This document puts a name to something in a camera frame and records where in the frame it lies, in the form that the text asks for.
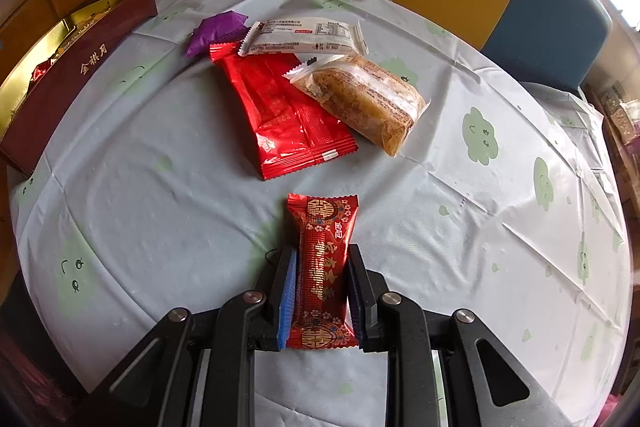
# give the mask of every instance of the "purple wrapper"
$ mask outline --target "purple wrapper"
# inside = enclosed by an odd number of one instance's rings
[[[249,28],[244,26],[246,15],[229,10],[204,19],[193,31],[193,37],[187,48],[187,56],[209,51],[212,42],[235,42],[244,39]]]

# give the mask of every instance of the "gift box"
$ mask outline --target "gift box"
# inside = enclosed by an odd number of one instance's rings
[[[0,85],[0,155],[30,176],[84,84],[156,0],[99,0],[46,33]]]

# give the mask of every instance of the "red plastic packet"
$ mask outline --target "red plastic packet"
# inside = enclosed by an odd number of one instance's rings
[[[300,229],[296,303],[287,347],[357,346],[353,331],[344,322],[344,265],[358,213],[358,197],[290,194],[287,208]]]
[[[212,44],[210,56],[238,92],[269,180],[358,149],[348,127],[303,94],[283,74],[300,64],[293,54],[239,57],[237,42]]]
[[[39,63],[33,70],[33,73],[31,73],[31,80],[29,82],[29,87],[32,87],[35,84],[37,84],[38,80],[40,80],[40,78],[45,73],[47,73],[47,71],[49,71],[49,68],[52,65],[53,65],[53,61],[50,58],[48,58],[44,62]]]

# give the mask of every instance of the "metal screw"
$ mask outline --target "metal screw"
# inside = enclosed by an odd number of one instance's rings
[[[189,312],[184,308],[174,308],[169,312],[169,320],[171,322],[182,322],[189,315]]]
[[[460,322],[464,322],[465,324],[471,324],[474,320],[476,320],[476,316],[471,310],[458,310],[456,312],[456,318]]]
[[[387,292],[382,294],[382,300],[387,304],[396,305],[402,301],[402,297],[396,292]]]
[[[242,294],[242,299],[244,299],[244,302],[247,304],[257,304],[262,300],[262,292],[258,292],[258,290],[249,290]]]

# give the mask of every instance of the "red wrapper with gold text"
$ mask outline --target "red wrapper with gold text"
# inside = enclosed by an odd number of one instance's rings
[[[287,347],[357,346],[345,324],[347,247],[358,197],[314,198],[290,194],[287,208],[300,229],[296,303]]]

